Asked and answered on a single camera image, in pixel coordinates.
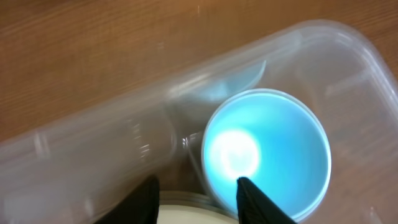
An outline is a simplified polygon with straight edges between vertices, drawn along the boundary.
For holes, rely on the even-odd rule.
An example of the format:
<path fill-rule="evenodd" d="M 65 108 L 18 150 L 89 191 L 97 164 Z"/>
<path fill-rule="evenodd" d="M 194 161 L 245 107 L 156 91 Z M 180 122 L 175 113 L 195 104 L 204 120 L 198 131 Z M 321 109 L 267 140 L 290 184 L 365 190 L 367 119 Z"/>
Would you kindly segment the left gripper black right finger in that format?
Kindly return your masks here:
<path fill-rule="evenodd" d="M 297 224 L 250 179 L 237 179 L 236 193 L 239 224 Z"/>

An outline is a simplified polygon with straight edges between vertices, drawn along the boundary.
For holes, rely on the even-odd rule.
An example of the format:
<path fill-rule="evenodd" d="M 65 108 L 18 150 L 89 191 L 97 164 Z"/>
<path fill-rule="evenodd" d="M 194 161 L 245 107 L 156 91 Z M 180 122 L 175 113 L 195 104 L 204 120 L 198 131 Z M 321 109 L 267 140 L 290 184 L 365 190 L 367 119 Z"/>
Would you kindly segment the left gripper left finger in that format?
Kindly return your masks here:
<path fill-rule="evenodd" d="M 95 224 L 156 224 L 159 204 L 159 180 L 150 175 Z"/>

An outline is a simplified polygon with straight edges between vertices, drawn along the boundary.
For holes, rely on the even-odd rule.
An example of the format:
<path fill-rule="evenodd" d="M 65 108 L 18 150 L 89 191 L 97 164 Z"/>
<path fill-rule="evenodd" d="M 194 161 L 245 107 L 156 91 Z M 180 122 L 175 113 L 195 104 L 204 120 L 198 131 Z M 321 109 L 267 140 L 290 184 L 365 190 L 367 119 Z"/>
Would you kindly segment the cream bowl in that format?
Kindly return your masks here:
<path fill-rule="evenodd" d="M 206 195 L 161 191 L 157 224 L 238 224 L 237 218 Z"/>

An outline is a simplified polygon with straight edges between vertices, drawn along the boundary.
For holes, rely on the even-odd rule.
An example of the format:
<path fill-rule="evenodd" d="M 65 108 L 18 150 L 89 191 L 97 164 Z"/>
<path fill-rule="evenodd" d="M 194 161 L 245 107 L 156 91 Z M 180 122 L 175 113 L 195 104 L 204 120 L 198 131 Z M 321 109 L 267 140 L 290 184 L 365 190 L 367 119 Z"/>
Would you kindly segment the light blue small cup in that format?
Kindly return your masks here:
<path fill-rule="evenodd" d="M 323 200 L 331 150 L 318 118 L 279 90 L 253 89 L 226 100 L 211 116 L 201 147 L 210 194 L 237 214 L 237 179 L 247 177 L 296 222 Z"/>

